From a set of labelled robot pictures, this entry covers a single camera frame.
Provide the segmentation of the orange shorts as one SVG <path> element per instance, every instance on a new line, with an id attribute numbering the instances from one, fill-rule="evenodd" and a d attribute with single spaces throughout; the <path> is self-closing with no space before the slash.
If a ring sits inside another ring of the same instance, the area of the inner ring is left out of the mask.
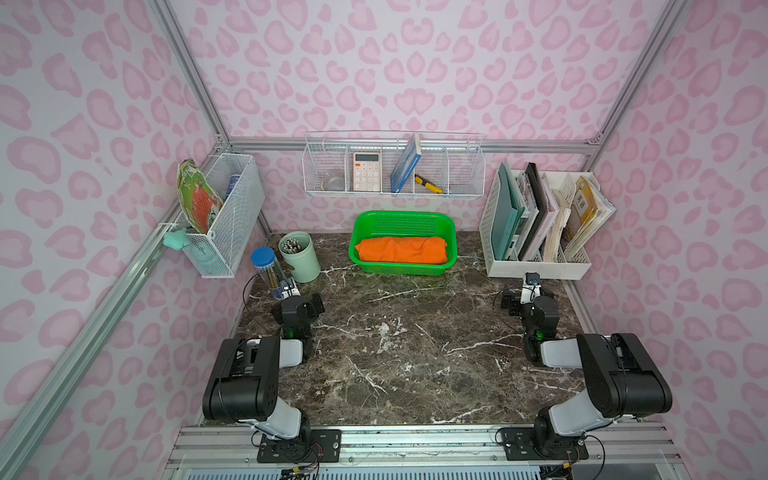
<path id="1" fill-rule="evenodd" d="M 364 262 L 441 265 L 448 261 L 447 242 L 440 237 L 381 237 L 354 247 Z"/>

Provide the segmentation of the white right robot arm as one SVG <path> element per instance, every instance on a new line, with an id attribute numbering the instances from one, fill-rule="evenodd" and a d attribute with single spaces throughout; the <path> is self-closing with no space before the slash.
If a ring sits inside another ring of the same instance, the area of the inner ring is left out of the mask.
<path id="1" fill-rule="evenodd" d="M 578 442 L 592 430 L 629 415 L 635 418 L 668 412 L 671 388 L 633 333 L 578 334 L 559 338 L 558 304 L 539 284 L 525 284 L 518 294 L 502 294 L 501 307 L 521 319 L 523 352 L 536 366 L 577 369 L 585 389 L 539 411 L 531 428 L 517 430 L 508 445 L 517 455 L 544 459 L 580 455 Z"/>

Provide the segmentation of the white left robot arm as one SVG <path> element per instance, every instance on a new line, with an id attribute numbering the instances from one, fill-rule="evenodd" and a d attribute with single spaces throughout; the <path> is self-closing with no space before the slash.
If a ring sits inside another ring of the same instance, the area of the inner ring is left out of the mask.
<path id="1" fill-rule="evenodd" d="M 272 308 L 279 334 L 224 340 L 203 394 L 204 418 L 250 425 L 269 440 L 309 446 L 309 421 L 279 396 L 279 374 L 309 360 L 312 324 L 324 312 L 318 293 L 291 296 Z"/>

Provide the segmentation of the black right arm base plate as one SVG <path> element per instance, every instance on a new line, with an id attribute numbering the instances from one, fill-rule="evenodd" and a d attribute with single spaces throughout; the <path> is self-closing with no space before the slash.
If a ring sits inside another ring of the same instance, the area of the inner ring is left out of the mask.
<path id="1" fill-rule="evenodd" d="M 579 461 L 589 453 L 579 437 L 563 437 L 541 433 L 534 427 L 505 427 L 499 429 L 494 441 L 504 448 L 508 461 Z"/>

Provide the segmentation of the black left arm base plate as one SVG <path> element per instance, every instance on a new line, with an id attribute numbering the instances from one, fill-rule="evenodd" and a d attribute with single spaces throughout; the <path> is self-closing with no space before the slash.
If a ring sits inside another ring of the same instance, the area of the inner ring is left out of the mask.
<path id="1" fill-rule="evenodd" d="M 337 463 L 340 458 L 342 432 L 338 429 L 310 430 L 291 440 L 263 436 L 255 442 L 260 464 Z"/>

